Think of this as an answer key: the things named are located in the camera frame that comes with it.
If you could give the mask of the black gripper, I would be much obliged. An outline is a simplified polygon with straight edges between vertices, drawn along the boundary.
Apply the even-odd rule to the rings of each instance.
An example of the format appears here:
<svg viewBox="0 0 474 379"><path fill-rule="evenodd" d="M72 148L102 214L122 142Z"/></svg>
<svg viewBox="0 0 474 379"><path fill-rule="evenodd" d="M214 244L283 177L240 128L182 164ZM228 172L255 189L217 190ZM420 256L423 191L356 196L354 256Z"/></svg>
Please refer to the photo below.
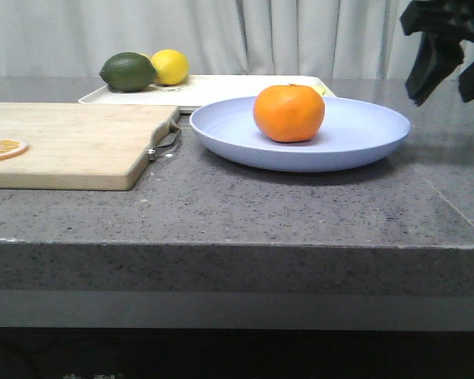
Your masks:
<svg viewBox="0 0 474 379"><path fill-rule="evenodd" d="M411 1L400 20L405 35L423 32L405 82L419 107L463 62L460 39L474 43L474 1ZM464 103L474 100L474 61L459 76L458 89Z"/></svg>

